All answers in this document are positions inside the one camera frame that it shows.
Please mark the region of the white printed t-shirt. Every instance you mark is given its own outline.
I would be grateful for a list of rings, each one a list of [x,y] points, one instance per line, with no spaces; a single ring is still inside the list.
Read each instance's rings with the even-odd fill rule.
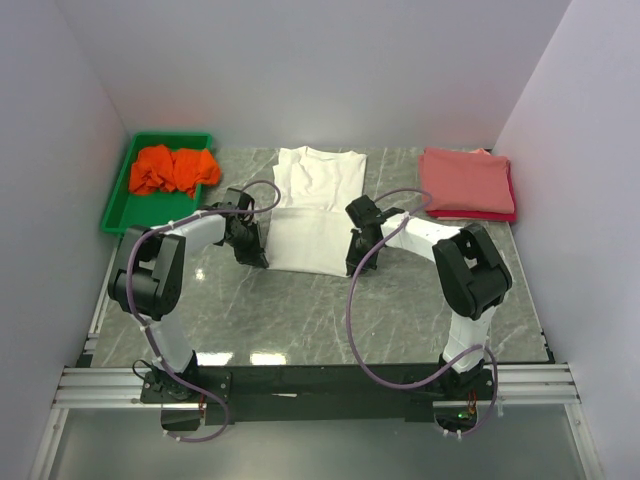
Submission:
[[[282,148],[273,167],[281,200],[271,211],[271,270],[345,277],[353,223],[346,206],[363,194],[367,156]]]

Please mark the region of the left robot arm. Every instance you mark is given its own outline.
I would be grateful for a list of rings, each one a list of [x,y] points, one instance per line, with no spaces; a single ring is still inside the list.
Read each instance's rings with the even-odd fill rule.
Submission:
[[[128,228],[108,280],[109,297],[138,323],[166,374],[164,389],[176,401],[200,388],[195,351],[175,313],[186,257],[208,245],[233,249],[241,265],[265,269],[268,260],[254,216],[260,210],[245,189],[229,188],[223,200],[164,225]]]

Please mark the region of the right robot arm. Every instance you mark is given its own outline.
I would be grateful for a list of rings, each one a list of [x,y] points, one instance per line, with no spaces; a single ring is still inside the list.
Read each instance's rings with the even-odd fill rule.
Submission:
[[[439,383],[444,395],[460,399],[481,375],[491,321],[512,276],[487,230],[477,223],[449,227],[417,218],[399,208],[386,211],[363,195],[345,208],[354,225],[346,257],[351,283],[345,307],[345,323],[352,354],[363,372],[376,383],[395,390],[413,390]],[[377,268],[385,247],[404,250],[433,262],[441,291],[452,311],[448,340],[439,367],[429,377],[413,383],[387,381],[374,373],[360,355],[353,336],[352,304],[359,275]]]

